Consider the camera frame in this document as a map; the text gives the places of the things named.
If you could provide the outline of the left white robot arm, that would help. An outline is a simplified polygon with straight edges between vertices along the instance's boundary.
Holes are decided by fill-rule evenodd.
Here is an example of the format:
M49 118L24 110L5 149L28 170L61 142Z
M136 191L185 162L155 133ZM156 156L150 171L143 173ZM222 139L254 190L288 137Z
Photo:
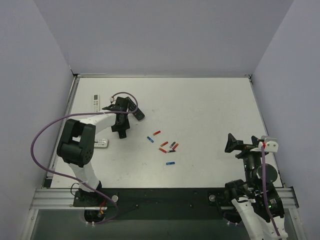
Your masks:
M72 169L78 179L80 193L85 194L84 199L92 206L100 204L103 199L101 182L91 164L96 134L111 128L112 132L118 133L120 139L125 139L126 131L130 128L127 113L129 105L128 98L118 97L115 104L104 108L116 113L100 112L87 118L68 119L65 122L57 155Z

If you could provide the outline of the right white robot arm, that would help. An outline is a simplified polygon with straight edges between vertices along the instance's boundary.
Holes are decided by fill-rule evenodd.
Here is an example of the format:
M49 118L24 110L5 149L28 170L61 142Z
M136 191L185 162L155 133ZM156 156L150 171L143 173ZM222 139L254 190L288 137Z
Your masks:
M285 240L285 211L283 202L274 186L278 179L275 167L266 162L266 155L276 153L276 138L251 137L251 143L227 136L225 153L238 151L237 159L243 161L245 180L233 180L225 184L225 202L232 205L222 217L227 224L243 225L252 240Z

